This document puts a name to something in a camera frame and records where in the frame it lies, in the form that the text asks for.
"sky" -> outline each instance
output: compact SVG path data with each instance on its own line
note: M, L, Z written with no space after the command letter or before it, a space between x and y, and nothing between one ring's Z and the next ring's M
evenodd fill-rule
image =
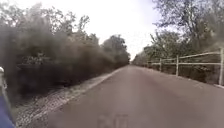
M49 8L54 6L62 11L72 11L77 17L88 15L90 22L85 31L95 33L100 43L111 35L121 34L125 39L131 59L151 42L159 20L151 0L7 0L21 8L36 3Z

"tree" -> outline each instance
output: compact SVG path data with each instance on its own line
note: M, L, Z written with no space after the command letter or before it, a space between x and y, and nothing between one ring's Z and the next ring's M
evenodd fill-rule
M174 26L181 30L195 51L201 52L211 44L211 29L205 20L207 1L153 0L162 15L158 27Z
M129 63L129 53L126 49L125 40L120 35L111 36L103 43L102 47L114 62L116 68Z
M148 60L149 58L147 57L145 52L141 52L135 56L134 60L132 61L132 64L144 66L144 64L147 63Z
M74 13L41 4L20 9L0 3L0 65L13 101L20 102L15 95L30 98L128 63L124 39L108 39L119 47L111 56L95 34L84 31L88 22L88 16L77 23Z
M137 61L138 65L143 65L148 61L158 62L159 58L175 58L186 52L183 51L184 49L180 50L184 43L181 43L182 40L178 33L165 30L156 32L155 36L151 35L151 38L152 45L144 47L143 51L133 60Z
M207 10L205 10L205 20L212 30L212 37L215 47L224 47L224 3L222 0L210 0Z

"railing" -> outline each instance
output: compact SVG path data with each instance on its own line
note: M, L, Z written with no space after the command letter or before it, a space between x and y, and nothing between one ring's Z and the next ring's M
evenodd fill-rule
M220 55L220 63L181 63L181 59L187 59L187 58L193 58L193 57L200 57L200 56L206 56L206 55ZM175 63L163 63L165 61L175 61ZM179 75L179 66L180 65L218 65L220 66L220 75L219 75L219 85L224 85L223 77L224 77L224 48L221 48L218 52L207 52L202 54L195 54L195 55L189 55L189 56L177 56L176 58L169 58L169 59L161 59L159 63L151 63L151 65L159 65L159 70L162 71L162 65L176 65L176 75Z

